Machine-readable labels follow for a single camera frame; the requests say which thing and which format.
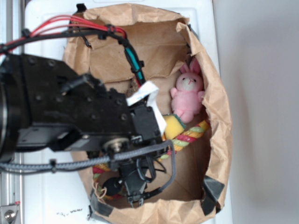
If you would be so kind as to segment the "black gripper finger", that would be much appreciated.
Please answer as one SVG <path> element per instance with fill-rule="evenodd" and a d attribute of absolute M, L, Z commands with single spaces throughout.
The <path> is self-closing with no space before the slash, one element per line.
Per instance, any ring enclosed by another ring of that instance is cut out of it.
<path fill-rule="evenodd" d="M 156 170 L 152 161 L 134 161 L 119 169 L 122 185 L 126 189 L 128 203 L 133 207 L 135 203 L 142 206 L 146 185 L 156 178 Z"/>
<path fill-rule="evenodd" d="M 121 191 L 122 185 L 117 177 L 112 177 L 104 182 L 103 187 L 107 189 L 108 196 L 114 196 Z"/>

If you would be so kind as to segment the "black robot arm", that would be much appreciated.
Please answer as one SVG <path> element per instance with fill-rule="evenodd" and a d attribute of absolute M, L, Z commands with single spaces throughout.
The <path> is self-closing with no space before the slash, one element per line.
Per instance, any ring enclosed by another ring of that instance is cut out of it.
<path fill-rule="evenodd" d="M 145 189 L 156 178 L 154 162 L 166 153 L 147 97 L 129 104 L 125 94 L 91 74 L 78 75 L 62 61 L 6 56 L 0 66 L 0 168 L 25 174 L 70 172 L 106 163 L 119 172 L 104 183 L 109 196 L 122 189 L 129 203 L 143 203 L 164 187 Z M 13 164 L 16 152 L 84 151 L 85 161 Z"/>

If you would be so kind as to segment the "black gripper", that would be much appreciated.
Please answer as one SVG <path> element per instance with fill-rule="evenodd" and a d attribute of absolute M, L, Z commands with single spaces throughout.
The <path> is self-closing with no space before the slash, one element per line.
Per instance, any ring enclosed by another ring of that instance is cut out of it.
<path fill-rule="evenodd" d="M 4 160 L 16 152 L 123 152 L 162 142 L 153 111 L 143 99 L 107 90 L 90 74 L 62 61 L 9 54 L 4 60 Z"/>

